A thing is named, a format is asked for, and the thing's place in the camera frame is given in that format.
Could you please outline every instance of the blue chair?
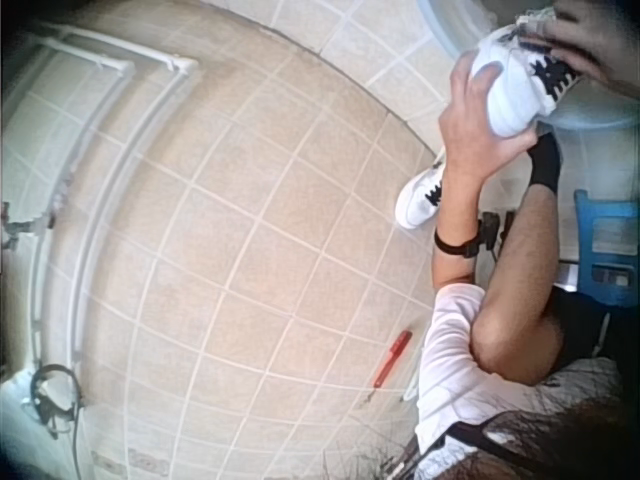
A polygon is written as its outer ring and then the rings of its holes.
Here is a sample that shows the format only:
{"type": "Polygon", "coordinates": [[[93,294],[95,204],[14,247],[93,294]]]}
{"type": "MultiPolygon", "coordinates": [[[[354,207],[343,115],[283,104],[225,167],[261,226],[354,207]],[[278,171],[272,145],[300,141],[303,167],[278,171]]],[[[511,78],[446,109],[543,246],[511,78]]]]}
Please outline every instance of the blue chair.
{"type": "Polygon", "coordinates": [[[578,216],[580,270],[578,291],[617,307],[638,305],[638,255],[593,251],[594,224],[602,218],[637,219],[635,202],[590,200],[585,190],[574,192],[578,216]]]}

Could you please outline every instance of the white sneaker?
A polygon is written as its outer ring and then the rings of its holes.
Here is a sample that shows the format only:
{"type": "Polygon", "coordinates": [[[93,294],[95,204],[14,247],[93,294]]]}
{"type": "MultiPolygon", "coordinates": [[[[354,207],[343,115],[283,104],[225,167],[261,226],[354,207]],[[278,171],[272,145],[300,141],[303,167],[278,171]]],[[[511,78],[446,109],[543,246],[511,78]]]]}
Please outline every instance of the white sneaker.
{"type": "Polygon", "coordinates": [[[396,202],[396,221],[400,226],[412,230],[436,214],[440,208],[444,166],[442,150],[431,167],[404,186],[396,202]]]}
{"type": "MultiPolygon", "coordinates": [[[[526,22],[520,17],[518,24],[526,22]]],[[[496,30],[478,44],[471,74],[488,63],[499,62],[503,72],[489,91],[491,128],[501,137],[523,132],[537,116],[548,116],[580,76],[564,62],[539,51],[523,48],[518,26],[496,30]]]]}

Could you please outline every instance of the red handle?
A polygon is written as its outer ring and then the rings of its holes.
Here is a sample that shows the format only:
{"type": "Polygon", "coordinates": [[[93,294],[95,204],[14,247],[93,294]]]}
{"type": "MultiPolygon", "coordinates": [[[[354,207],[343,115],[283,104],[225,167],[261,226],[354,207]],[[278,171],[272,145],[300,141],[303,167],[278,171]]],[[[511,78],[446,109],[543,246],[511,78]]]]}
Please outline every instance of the red handle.
{"type": "Polygon", "coordinates": [[[384,363],[384,366],[380,370],[380,373],[378,373],[376,381],[373,383],[373,388],[380,388],[382,386],[384,381],[389,376],[389,372],[391,372],[391,369],[395,365],[396,361],[398,360],[398,358],[400,358],[402,352],[404,352],[404,349],[407,347],[407,344],[409,343],[409,340],[411,340],[412,336],[413,333],[411,333],[409,330],[404,330],[400,335],[398,335],[398,338],[396,338],[396,341],[393,342],[393,345],[391,345],[391,348],[389,349],[389,356],[387,357],[387,361],[384,363]]]}

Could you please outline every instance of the leg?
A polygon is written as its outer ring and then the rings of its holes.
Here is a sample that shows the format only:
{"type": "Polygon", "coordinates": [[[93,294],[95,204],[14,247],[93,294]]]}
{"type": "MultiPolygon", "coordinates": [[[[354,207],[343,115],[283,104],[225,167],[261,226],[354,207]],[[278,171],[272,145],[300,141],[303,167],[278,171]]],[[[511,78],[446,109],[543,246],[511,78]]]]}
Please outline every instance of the leg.
{"type": "MultiPolygon", "coordinates": [[[[555,141],[550,141],[551,154],[555,150],[557,155],[555,141]]],[[[534,176],[540,152],[530,151],[534,176]]],[[[559,174],[559,156],[556,160],[559,174]]],[[[471,331],[472,352],[484,370],[529,385],[548,375],[562,346],[560,329],[543,315],[559,250],[557,199],[550,178],[534,182],[532,177],[471,331]]]]}

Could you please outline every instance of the hand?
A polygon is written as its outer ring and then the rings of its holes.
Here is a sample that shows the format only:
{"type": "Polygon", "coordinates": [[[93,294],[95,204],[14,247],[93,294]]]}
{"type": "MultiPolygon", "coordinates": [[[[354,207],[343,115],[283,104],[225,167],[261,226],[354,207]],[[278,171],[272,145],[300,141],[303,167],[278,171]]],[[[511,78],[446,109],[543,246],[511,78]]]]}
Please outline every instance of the hand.
{"type": "Polygon", "coordinates": [[[556,0],[557,20],[531,22],[527,37],[619,93],[640,98],[640,32],[604,0],[556,0]]]}
{"type": "Polygon", "coordinates": [[[474,78],[477,52],[466,52],[451,73],[451,103],[440,116],[447,151],[445,176],[455,183],[481,188],[500,168],[538,141],[535,129],[511,138],[497,136],[487,115],[487,96],[502,73],[499,64],[485,65],[474,78]]]}

